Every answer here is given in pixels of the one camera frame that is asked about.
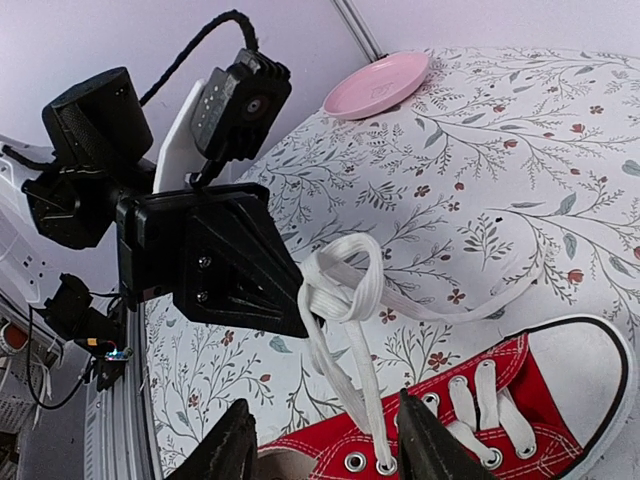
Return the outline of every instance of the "pink dish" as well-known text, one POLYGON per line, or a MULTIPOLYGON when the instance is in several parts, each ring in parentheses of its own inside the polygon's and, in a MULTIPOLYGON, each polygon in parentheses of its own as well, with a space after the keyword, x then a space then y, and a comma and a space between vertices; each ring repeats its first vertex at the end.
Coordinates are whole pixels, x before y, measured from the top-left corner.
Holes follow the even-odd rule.
POLYGON ((324 110, 343 120, 376 115, 402 102, 424 82, 429 57, 425 53, 389 55, 343 80, 324 101, 324 110))

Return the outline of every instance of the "floral tablecloth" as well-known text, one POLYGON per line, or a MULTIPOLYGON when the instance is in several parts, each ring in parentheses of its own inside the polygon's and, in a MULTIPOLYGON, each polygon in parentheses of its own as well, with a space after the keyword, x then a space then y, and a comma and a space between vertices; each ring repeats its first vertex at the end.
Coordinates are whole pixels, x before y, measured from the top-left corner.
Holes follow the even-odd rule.
MULTIPOLYGON (((640 343, 640 60, 429 53, 426 82, 401 105, 357 122, 312 115, 242 179, 271 189, 296 261, 368 232, 388 284, 432 310, 472 309, 543 265, 522 297, 479 323, 417 323, 380 308, 364 328, 381 394, 571 313, 603 316, 640 343)), ((262 442, 342 412, 299 340, 190 323, 168 297, 146 318, 165 473, 235 398, 249 400, 262 442)), ((328 341, 357 378, 340 328, 328 341)), ((640 478, 639 414, 589 479, 640 478)))

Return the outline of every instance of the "table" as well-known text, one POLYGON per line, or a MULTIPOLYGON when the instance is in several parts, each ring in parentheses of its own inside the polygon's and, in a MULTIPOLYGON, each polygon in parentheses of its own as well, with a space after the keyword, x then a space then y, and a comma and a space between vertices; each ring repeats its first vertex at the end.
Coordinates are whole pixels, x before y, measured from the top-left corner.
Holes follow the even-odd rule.
MULTIPOLYGON (((475 324, 418 324, 381 308, 364 325, 381 393, 561 315, 603 316, 640 343, 640 60, 428 53, 425 83, 401 105, 356 122, 318 112, 241 179, 271 189, 296 261, 370 233, 388 284, 435 311, 473 308, 544 263, 537 284, 475 324)), ((249 400, 261 443, 342 412, 300 340, 190 323, 169 297, 147 305, 146 327, 165 473, 235 398, 249 400)), ((357 378, 341 331, 330 329, 328 342, 357 378)), ((590 480, 640 477, 639 414, 636 404, 590 480)))

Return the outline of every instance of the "metal eyelet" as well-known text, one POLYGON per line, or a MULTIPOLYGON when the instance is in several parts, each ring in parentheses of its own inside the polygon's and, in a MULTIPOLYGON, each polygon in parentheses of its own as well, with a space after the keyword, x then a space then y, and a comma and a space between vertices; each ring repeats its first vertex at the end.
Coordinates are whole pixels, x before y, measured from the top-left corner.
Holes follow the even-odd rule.
POLYGON ((522 451, 516 450, 516 455, 518 456, 518 458, 521 458, 522 460, 527 460, 528 458, 533 457, 536 454, 537 450, 538 450, 538 446, 534 443, 533 446, 527 447, 522 451))
POLYGON ((451 388, 452 385, 459 385, 461 383, 464 385, 469 384, 467 377, 463 377, 462 375, 457 375, 453 377, 451 380, 449 380, 449 388, 451 388))
POLYGON ((380 463, 380 460, 376 462, 376 470, 383 477, 390 477, 391 475, 395 475, 398 471, 398 462, 395 458, 391 457, 391 465, 386 466, 380 463))
POLYGON ((482 466, 487 470, 495 470, 502 465, 502 452, 495 447, 490 447, 489 450, 494 454, 493 460, 489 460, 488 462, 482 460, 480 463, 482 463, 482 466))
POLYGON ((437 407, 440 405, 440 397, 437 393, 429 392, 426 395, 423 395, 422 401, 427 405, 434 405, 437 407))
POLYGON ((351 473, 360 473, 367 466, 367 457, 360 452, 352 452, 345 457, 344 466, 351 473))

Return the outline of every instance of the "wall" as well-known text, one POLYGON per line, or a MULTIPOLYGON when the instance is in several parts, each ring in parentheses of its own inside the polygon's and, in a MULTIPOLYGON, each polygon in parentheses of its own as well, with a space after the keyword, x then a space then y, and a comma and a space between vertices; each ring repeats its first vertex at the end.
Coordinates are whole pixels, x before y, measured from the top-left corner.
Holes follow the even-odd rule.
MULTIPOLYGON (((293 93, 265 145, 269 148, 318 109, 336 83, 366 63, 329 1, 301 5, 296 0, 2 0, 0 131, 48 144, 42 107, 73 83, 119 65, 128 67, 141 96, 204 24, 236 8, 251 18, 262 51, 292 71, 293 93)), ((149 103, 145 113, 156 143, 148 158, 155 159, 195 80, 208 77, 216 66, 226 68, 242 46, 236 25, 221 26, 149 103)), ((95 289, 109 288, 116 279, 113 232, 97 252, 71 252, 29 237, 45 257, 95 289)))
POLYGON ((630 0, 354 0, 386 53, 432 46, 534 46, 640 56, 630 0))

